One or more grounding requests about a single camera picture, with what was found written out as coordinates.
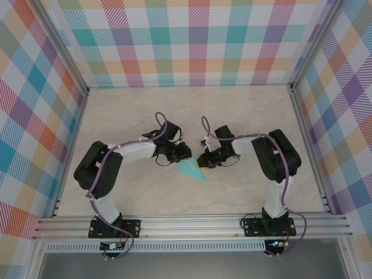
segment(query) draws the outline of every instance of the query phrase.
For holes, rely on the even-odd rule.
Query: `black bracket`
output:
[[[244,236],[246,237],[294,237],[296,233],[295,223],[293,218],[286,218],[282,227],[269,234],[262,223],[262,218],[244,218],[242,222],[244,228]]]
[[[121,219],[120,215],[113,225],[123,229],[124,231],[127,231],[133,235],[133,238],[140,237],[140,220],[123,220]],[[122,235],[120,231],[114,230],[113,228],[107,226],[97,217],[93,217],[89,227],[88,238],[122,238],[125,240],[127,237],[126,235]]]

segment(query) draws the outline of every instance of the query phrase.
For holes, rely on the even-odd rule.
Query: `plaid backdrop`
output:
[[[19,278],[56,195],[83,94],[26,0],[0,1],[0,278]]]
[[[51,5],[56,1],[43,3],[82,74],[100,87],[286,84],[297,62],[291,67],[294,54],[311,35],[304,37],[313,11],[325,2],[58,0]]]
[[[298,88],[332,201],[372,274],[372,0],[349,0]]]

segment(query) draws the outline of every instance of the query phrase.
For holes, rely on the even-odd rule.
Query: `table surface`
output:
[[[284,85],[233,87],[146,87],[92,89],[78,135],[59,216],[94,214],[73,172],[94,141],[119,144],[159,128],[155,112],[180,126],[197,158],[206,135],[227,124],[235,135],[283,130],[302,158],[287,205],[299,212],[323,211],[298,122]],[[217,141],[211,141],[216,148]],[[261,212],[269,180],[255,154],[231,167],[203,170],[207,182],[180,174],[176,164],[161,167],[154,158],[122,165],[112,191],[123,214],[224,214]]]

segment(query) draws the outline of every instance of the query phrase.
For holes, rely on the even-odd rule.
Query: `purple cable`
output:
[[[166,116],[165,116],[163,113],[161,113],[161,112],[157,112],[157,113],[155,113],[155,119],[156,119],[157,123],[158,123],[160,126],[162,126],[162,125],[161,125],[161,123],[160,123],[160,121],[159,121],[159,119],[158,119],[158,115],[161,115],[161,116],[164,118],[164,128],[163,128],[162,132],[161,132],[159,135],[157,135],[156,137],[153,137],[153,138],[151,138],[151,139],[143,139],[143,140],[139,140],[139,139],[137,139],[137,140],[135,140],[135,141],[127,141],[127,142],[124,142],[124,143],[122,143],[122,144],[116,145],[116,146],[114,146],[113,148],[111,148],[111,149],[110,149],[110,150],[105,154],[105,156],[103,157],[102,162],[101,162],[101,165],[99,166],[99,169],[98,169],[97,175],[95,176],[94,181],[93,181],[93,183],[92,183],[92,186],[91,186],[91,188],[89,189],[89,191],[87,192],[87,194],[85,195],[85,197],[87,197],[87,198],[90,199],[90,201],[91,201],[91,206],[92,206],[94,212],[96,213],[97,217],[98,217],[102,222],[104,222],[107,226],[113,228],[114,230],[120,231],[121,233],[123,233],[123,234],[125,234],[125,235],[128,235],[128,236],[131,238],[131,245],[129,246],[129,248],[128,248],[127,250],[125,250],[124,252],[122,252],[121,254],[119,254],[119,256],[116,256],[116,257],[114,257],[114,258],[107,257],[107,255],[106,255],[106,251],[104,251],[104,252],[103,252],[103,255],[106,257],[106,259],[112,259],[112,260],[113,260],[113,259],[119,259],[119,258],[125,256],[126,254],[128,254],[128,252],[129,252],[129,251],[133,248],[133,246],[134,246],[134,238],[133,238],[133,236],[132,236],[128,231],[125,231],[125,230],[123,230],[123,229],[121,229],[121,228],[118,228],[118,227],[116,227],[116,226],[110,224],[107,220],[105,220],[105,219],[104,219],[104,218],[99,214],[98,209],[96,208],[96,206],[95,206],[94,203],[93,203],[92,192],[93,192],[93,190],[95,189],[95,187],[97,186],[97,183],[98,183],[99,177],[101,176],[101,173],[102,173],[103,166],[104,166],[104,164],[106,163],[106,160],[107,160],[108,156],[109,156],[109,155],[110,155],[110,154],[111,154],[115,149],[117,149],[117,148],[119,148],[119,147],[126,146],[126,145],[130,145],[130,144],[136,144],[136,143],[138,143],[138,142],[150,142],[150,141],[154,141],[154,140],[160,138],[160,137],[161,137],[161,136],[166,132],[166,130],[167,130],[167,125],[168,125],[168,123],[167,123],[167,118],[166,118]]]
[[[252,137],[266,137],[268,138],[275,146],[275,148],[278,150],[278,153],[280,155],[280,158],[282,159],[283,161],[283,164],[284,164],[284,170],[285,170],[285,183],[284,183],[284,189],[283,189],[283,194],[281,195],[281,204],[283,205],[283,207],[289,212],[289,213],[292,213],[294,215],[298,215],[300,216],[301,218],[303,218],[303,222],[304,222],[304,228],[303,228],[303,232],[302,232],[302,235],[300,236],[300,238],[298,239],[297,243],[289,250],[285,251],[283,254],[288,254],[290,253],[291,251],[293,251],[297,246],[298,244],[303,240],[305,234],[306,234],[306,230],[307,230],[307,220],[306,220],[306,217],[301,214],[301,213],[298,213],[298,212],[294,212],[293,210],[289,209],[285,203],[284,203],[284,197],[285,197],[285,193],[287,191],[287,188],[288,188],[288,183],[289,183],[289,170],[288,170],[288,164],[287,164],[287,161],[285,160],[285,156],[282,152],[282,150],[280,149],[279,145],[276,143],[276,141],[269,135],[267,134],[264,134],[264,133],[259,133],[259,134],[250,134],[250,135],[240,135],[239,137],[235,137],[235,138],[218,138],[217,136],[213,135],[211,132],[210,132],[210,125],[209,125],[209,122],[208,122],[208,119],[205,117],[205,116],[202,116],[202,125],[204,127],[204,130],[206,130],[208,136],[211,136],[212,138],[218,140],[218,141],[233,141],[233,140],[237,140],[237,139],[240,139],[240,138],[252,138]]]

